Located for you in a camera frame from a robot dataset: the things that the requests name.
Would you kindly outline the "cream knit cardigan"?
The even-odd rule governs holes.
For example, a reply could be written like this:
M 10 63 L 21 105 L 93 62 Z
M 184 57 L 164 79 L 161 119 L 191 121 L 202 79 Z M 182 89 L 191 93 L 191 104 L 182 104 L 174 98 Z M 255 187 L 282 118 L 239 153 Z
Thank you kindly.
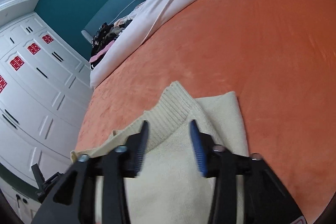
M 125 181 L 132 223 L 206 223 L 209 219 L 214 180 L 203 178 L 189 133 L 196 120 L 201 132 L 231 152 L 248 156 L 248 144 L 238 100 L 234 92 L 194 99 L 175 81 L 165 88 L 158 103 L 100 146 L 87 150 L 101 156 L 125 143 L 149 122 L 149 139 L 137 178 Z

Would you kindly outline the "orange velvet bedspread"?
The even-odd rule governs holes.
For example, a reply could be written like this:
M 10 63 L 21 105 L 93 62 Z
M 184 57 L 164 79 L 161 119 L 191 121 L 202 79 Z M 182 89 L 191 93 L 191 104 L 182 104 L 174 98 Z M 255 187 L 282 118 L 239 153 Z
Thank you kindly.
M 335 0 L 197 0 L 94 91 L 76 148 L 101 145 L 179 81 L 234 91 L 248 147 L 314 223 L 335 194 Z

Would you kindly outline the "dark clothes pile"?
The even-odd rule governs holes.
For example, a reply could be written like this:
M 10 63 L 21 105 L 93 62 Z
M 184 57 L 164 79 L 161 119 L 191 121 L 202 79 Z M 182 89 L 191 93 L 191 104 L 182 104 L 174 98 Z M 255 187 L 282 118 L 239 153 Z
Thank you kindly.
M 103 23 L 92 38 L 92 51 L 89 60 L 90 70 L 93 70 L 96 65 L 102 60 L 110 47 L 114 44 L 121 33 L 132 22 L 132 19 L 119 20 L 116 25 Z

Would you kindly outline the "white wardrobe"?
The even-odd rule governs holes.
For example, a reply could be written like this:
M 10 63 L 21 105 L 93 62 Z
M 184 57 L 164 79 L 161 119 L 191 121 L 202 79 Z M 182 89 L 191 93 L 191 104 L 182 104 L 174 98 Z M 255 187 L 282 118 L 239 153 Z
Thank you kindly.
M 89 63 L 38 14 L 1 28 L 1 164 L 36 188 L 63 173 L 92 96 Z

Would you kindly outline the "pale pink duvet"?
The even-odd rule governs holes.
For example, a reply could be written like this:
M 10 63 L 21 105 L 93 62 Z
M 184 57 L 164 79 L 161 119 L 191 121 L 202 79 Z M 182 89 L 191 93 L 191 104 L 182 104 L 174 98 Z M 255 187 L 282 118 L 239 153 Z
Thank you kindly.
M 146 0 L 130 25 L 108 49 L 90 74 L 90 86 L 97 88 L 123 61 L 163 24 L 196 0 Z

